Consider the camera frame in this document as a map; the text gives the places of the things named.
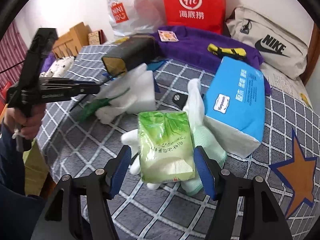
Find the nike logo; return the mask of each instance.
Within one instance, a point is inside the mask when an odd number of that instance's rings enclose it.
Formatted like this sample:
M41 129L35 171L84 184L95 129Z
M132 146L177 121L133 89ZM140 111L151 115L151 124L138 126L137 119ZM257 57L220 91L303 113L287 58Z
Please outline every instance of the nike logo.
M267 46L270 47L270 49L267 49L262 46L261 43L266 44ZM261 52L266 52L266 53L272 53L272 54L277 54L285 57L289 57L287 55L284 55L282 52L286 48L282 43L280 43L277 39L271 37L270 35L267 35L263 40L258 40L254 47Z

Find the purple towel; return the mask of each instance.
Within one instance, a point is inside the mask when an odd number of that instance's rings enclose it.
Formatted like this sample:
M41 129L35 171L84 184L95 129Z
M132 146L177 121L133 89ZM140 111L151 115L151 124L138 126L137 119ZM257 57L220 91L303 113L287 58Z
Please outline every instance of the purple towel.
M179 60L212 73L217 72L221 59L208 51L210 43L222 48L245 49L247 63L255 69L260 70L260 65L264 62L263 57L255 48L213 32L185 26L163 26L159 30L173 31L179 40L178 42L161 42L159 34L153 33L152 36L158 41L162 56ZM266 78L264 84L265 94L270 95L271 88Z
M44 63L43 63L42 69L41 69L41 73L47 72L55 60L56 60L56 58L55 58L54 54L52 52L50 52L50 54L44 60Z

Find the white wall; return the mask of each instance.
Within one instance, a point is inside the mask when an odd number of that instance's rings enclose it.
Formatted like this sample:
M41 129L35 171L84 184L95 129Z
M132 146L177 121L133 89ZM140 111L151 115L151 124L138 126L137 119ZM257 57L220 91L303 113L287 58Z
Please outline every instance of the white wall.
M163 0L151 1L165 17ZM240 4L263 12L309 44L313 21L297 0L227 0L226 15ZM57 28L58 34L62 35L81 21L92 30L102 29L107 38L113 37L107 0L30 0L16 17L27 46L39 27Z
M318 59L316 68L306 85L306 90L308 92L313 110L316 114L320 115L320 59Z
M84 22L94 30L112 33L107 0L30 0L16 17L17 27L26 45L40 27L57 28L63 35L69 28Z

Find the screw head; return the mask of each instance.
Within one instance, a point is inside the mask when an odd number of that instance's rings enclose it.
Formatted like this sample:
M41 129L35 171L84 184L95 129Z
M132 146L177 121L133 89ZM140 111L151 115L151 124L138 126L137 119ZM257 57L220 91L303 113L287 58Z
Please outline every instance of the screw head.
M62 176L62 180L63 181L67 181L68 179L70 179L70 175L69 174L65 174Z
M104 169L97 169L96 174L97 175L102 175L104 173Z
M263 182L263 177L257 176L257 177L256 177L256 181L257 181L257 182L260 182L260 183Z
M225 175L225 176L228 176L228 175L230 175L230 171L226 170L226 169L223 169L223 170L221 170L221 174Z

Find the playing card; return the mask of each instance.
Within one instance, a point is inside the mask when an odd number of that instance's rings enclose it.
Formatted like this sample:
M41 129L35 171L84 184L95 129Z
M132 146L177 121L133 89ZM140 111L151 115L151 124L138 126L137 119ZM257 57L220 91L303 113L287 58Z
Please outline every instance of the playing card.
M177 41L179 41L174 32L158 30L158 33L159 33L161 41L164 41L164 42L177 42Z

